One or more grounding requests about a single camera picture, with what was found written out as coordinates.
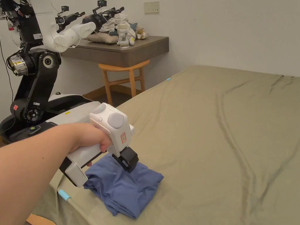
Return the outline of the person's left hand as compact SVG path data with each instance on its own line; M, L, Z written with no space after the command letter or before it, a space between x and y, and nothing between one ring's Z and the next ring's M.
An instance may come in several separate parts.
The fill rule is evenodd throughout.
M80 123L72 124L75 134L74 143L69 153L76 151L80 147L91 147L97 144L100 145L99 149L102 153L107 151L107 148L111 145L109 136L102 130L95 128L91 124Z

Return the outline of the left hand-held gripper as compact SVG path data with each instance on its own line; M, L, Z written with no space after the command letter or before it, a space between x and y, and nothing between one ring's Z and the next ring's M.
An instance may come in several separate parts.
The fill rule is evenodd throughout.
M102 103L89 114L89 122L96 128L105 132L111 145L107 151L128 173L131 173L138 161L137 153L129 147L134 134L134 127L128 122L128 117L113 106ZM67 155L60 171L76 187L82 187L88 180L83 167L96 159L102 152L97 144L91 147L80 147Z

